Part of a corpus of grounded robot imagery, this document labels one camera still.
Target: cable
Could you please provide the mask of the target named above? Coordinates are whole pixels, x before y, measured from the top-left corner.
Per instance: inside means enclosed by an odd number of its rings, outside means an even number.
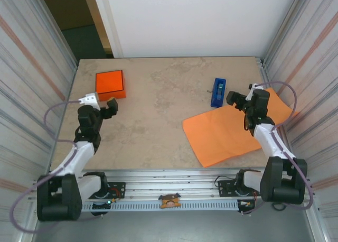
[[[276,210],[276,211],[283,211],[283,210],[286,209],[286,205],[285,205],[285,204],[283,204],[283,203],[276,203],[276,202],[272,203],[272,204],[271,204],[271,207],[272,207],[274,210]]]
[[[58,103],[52,107],[50,107],[44,114],[43,117],[43,124],[44,124],[44,129],[48,132],[48,134],[51,136],[51,138],[57,142],[60,143],[71,143],[74,146],[74,151],[72,153],[72,155],[70,156],[70,158],[68,159],[67,162],[65,162],[64,166],[59,168],[58,170],[56,170],[53,173],[50,173],[49,175],[47,175],[46,177],[42,178],[41,180],[37,181],[36,184],[32,185],[31,187],[29,187],[25,192],[23,192],[22,194],[20,194],[20,196],[13,202],[11,208],[10,208],[10,222],[12,223],[12,225],[18,229],[19,231],[25,232],[25,233],[29,233],[29,234],[37,234],[37,233],[42,233],[42,232],[47,232],[49,231],[51,228],[55,227],[58,223],[52,224],[51,226],[39,229],[39,230],[27,230],[23,227],[21,227],[15,220],[14,218],[14,209],[17,206],[17,204],[24,199],[28,194],[30,194],[31,192],[33,192],[36,188],[38,188],[40,185],[42,185],[43,183],[45,183],[46,181],[49,181],[51,178],[53,178],[54,176],[56,176],[58,173],[62,172],[63,169],[74,159],[77,151],[78,151],[78,147],[76,145],[76,143],[74,141],[71,140],[67,140],[67,139],[57,139],[56,137],[54,137],[53,133],[52,133],[52,129],[50,127],[47,126],[47,115],[48,113],[55,107],[57,106],[61,106],[61,105],[66,105],[66,104],[72,104],[72,103],[79,103],[80,101],[65,101],[65,102],[61,102]]]
[[[213,182],[214,185],[215,185],[215,187],[217,187],[217,188],[219,188],[219,186],[216,185],[216,182],[217,182],[217,180],[218,180],[220,177],[228,178],[229,180],[236,180],[236,179],[230,178],[230,177],[228,177],[228,176],[223,176],[223,175],[222,175],[222,176],[217,176],[217,178],[216,178],[215,181]]]
[[[86,222],[86,221],[95,220],[95,219],[98,219],[98,218],[103,218],[103,215],[94,216],[94,217],[79,218],[78,220],[76,220],[76,222]]]
[[[277,140],[277,138],[276,138],[276,136],[275,136],[275,134],[273,132],[277,127],[279,127],[279,126],[281,126],[281,125],[289,122],[292,119],[292,117],[293,117],[293,115],[294,115],[294,113],[296,111],[296,106],[297,106],[297,94],[296,94],[296,91],[295,91],[295,89],[291,85],[289,85],[286,82],[282,82],[282,81],[265,82],[265,83],[261,83],[261,84],[256,85],[256,86],[258,87],[258,86],[263,86],[263,85],[272,85],[272,84],[275,84],[275,83],[279,83],[279,84],[282,84],[282,85],[285,85],[285,86],[289,87],[289,89],[294,94],[295,103],[294,103],[294,107],[292,109],[292,112],[291,112],[290,116],[285,121],[283,121],[282,123],[279,123],[279,124],[275,125],[272,128],[272,130],[271,130],[271,136],[272,136],[273,140],[275,141],[275,143],[277,144],[278,148],[288,158],[288,160],[291,162],[291,164],[294,166],[294,168],[300,174],[301,178],[303,179],[303,181],[304,181],[304,183],[306,185],[306,188],[308,189],[309,196],[310,196],[309,203],[305,207],[294,206],[294,205],[291,205],[291,204],[287,204],[287,205],[290,206],[290,207],[292,207],[292,208],[295,208],[295,209],[306,210],[306,209],[309,209],[312,206],[312,204],[313,204],[313,190],[311,188],[311,185],[310,185],[309,181],[307,180],[306,176],[304,175],[304,173],[301,171],[301,169],[299,168],[299,166],[296,164],[296,162],[289,156],[289,154],[287,152],[284,151],[283,147],[280,145],[280,143],[278,142],[278,140]]]

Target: floor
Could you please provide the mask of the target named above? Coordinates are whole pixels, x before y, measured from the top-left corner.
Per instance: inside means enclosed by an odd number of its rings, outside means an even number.
[[[103,219],[62,222],[35,242],[314,242],[305,212],[272,209],[269,203],[251,216],[236,211],[114,212]]]
[[[76,59],[105,59],[106,53],[101,44],[95,25],[88,25],[62,31]]]

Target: mounting plate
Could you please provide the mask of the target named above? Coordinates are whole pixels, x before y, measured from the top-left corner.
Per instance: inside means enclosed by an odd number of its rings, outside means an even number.
[[[126,183],[125,182],[108,182],[108,193],[103,197],[98,197],[93,194],[89,199],[123,199],[126,192]]]

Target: small bracket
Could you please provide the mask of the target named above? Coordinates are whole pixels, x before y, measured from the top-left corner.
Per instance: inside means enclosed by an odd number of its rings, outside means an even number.
[[[254,192],[256,192],[257,196],[260,196],[259,192],[250,188],[239,191],[234,180],[218,181],[218,192],[220,197],[254,197]]]
[[[126,193],[126,183],[125,182],[108,182],[108,192],[102,196],[98,197],[93,194],[89,199],[123,199]]]

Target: white wall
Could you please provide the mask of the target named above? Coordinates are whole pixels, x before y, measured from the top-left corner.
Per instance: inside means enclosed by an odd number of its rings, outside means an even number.
[[[97,0],[116,58],[264,55],[293,0]]]

